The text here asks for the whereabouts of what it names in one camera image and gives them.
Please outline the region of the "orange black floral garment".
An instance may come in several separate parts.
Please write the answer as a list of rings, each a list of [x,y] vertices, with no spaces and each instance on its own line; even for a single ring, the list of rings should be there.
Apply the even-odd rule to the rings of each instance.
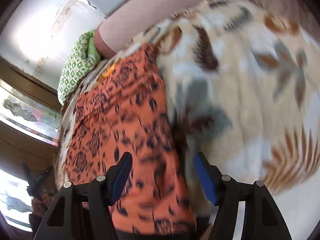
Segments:
[[[195,229],[167,117],[157,49],[145,44],[121,59],[103,82],[79,95],[66,158],[74,184],[106,173],[126,152],[133,165],[120,200],[110,208],[117,230],[144,235]]]

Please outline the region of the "green white patterned pillow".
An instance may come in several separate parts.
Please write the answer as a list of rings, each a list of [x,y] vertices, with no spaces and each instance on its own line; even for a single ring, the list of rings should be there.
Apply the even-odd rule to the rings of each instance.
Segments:
[[[57,98],[61,105],[76,88],[78,82],[101,60],[95,46],[95,30],[79,36],[65,61],[57,88]]]

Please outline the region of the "wooden glass door cabinet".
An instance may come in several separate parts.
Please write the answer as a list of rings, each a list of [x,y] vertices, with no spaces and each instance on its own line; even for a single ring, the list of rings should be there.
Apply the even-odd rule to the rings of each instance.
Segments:
[[[1,59],[1,213],[32,231],[27,187],[53,165],[61,116],[56,91]]]

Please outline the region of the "beige leaf pattern blanket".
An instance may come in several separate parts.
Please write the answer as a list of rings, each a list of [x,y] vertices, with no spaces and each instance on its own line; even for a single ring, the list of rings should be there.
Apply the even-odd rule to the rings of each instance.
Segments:
[[[196,175],[195,154],[238,181],[261,180],[290,217],[301,201],[319,213],[319,45],[298,24],[251,2],[206,0],[171,15],[98,64],[66,101],[55,168],[66,158],[80,94],[145,44],[157,49],[167,117],[193,216],[214,215]]]

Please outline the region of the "pink bolster pillow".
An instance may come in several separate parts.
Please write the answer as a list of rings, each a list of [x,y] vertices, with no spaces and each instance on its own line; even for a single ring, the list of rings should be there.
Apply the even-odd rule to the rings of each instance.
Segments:
[[[110,59],[138,33],[203,0],[127,0],[97,27],[95,46]]]

